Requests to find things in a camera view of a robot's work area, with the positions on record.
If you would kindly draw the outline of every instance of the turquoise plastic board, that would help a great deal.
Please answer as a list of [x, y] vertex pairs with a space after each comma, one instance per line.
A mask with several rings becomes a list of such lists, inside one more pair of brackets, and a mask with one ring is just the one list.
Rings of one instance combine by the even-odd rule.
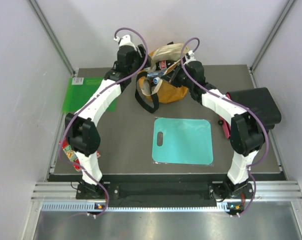
[[154, 121], [152, 158], [165, 164], [212, 164], [210, 122], [204, 119], [157, 118]]

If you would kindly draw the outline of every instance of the black bag strap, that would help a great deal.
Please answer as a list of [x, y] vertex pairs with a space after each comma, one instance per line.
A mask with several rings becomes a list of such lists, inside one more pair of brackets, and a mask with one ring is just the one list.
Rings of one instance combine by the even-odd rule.
[[143, 107], [145, 110], [147, 110], [149, 113], [153, 114], [156, 110], [159, 109], [159, 98], [158, 98], [158, 94], [152, 94], [150, 97], [152, 99], [152, 103], [153, 103], [153, 107], [151, 107], [149, 104], [147, 104], [142, 97], [140, 96], [139, 92], [138, 92], [138, 85], [137, 82], [139, 81], [140, 78], [142, 77], [147, 77], [147, 72], [143, 71], [140, 72], [137, 76], [136, 76], [136, 82], [135, 82], [135, 99], [137, 100], [137, 102], [141, 105], [141, 107]]

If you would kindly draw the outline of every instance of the gray tabletop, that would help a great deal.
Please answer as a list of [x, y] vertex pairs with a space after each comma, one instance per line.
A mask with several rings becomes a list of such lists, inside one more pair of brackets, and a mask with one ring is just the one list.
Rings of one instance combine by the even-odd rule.
[[[103, 77], [109, 68], [81, 68], [78, 77]], [[207, 82], [222, 93], [252, 89], [253, 84], [246, 65], [204, 66]], [[188, 93], [184, 99], [170, 104], [160, 104], [150, 114], [135, 99], [135, 82], [125, 89], [116, 100], [116, 109], [106, 112], [98, 123], [101, 145], [99, 166], [103, 174], [225, 174], [233, 157], [233, 149], [217, 124], [219, 116], [195, 102]], [[154, 122], [156, 118], [206, 119], [211, 123], [213, 163], [205, 165], [155, 164], [152, 159]], [[255, 161], [265, 151], [262, 147]], [[266, 160], [252, 168], [253, 173], [279, 173], [280, 169], [273, 148]], [[57, 160], [54, 174], [77, 173], [70, 164]]]

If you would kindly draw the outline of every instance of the white backdrop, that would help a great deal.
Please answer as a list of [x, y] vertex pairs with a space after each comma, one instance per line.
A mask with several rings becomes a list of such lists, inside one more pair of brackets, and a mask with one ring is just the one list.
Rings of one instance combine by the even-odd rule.
[[287, 0], [37, 0], [72, 66], [110, 67], [120, 27], [150, 50], [199, 37], [205, 65], [253, 63]]
[[302, 0], [296, 2], [256, 69], [282, 114], [274, 134], [291, 180], [302, 190]]
[[69, 77], [28, 2], [0, 0], [0, 240], [23, 230]]

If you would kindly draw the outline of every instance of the barcode label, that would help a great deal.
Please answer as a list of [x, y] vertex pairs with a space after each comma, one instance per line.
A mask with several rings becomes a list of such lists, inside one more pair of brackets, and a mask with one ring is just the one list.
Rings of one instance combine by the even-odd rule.
[[74, 77], [72, 78], [72, 85], [82, 85], [84, 79], [84, 77]]

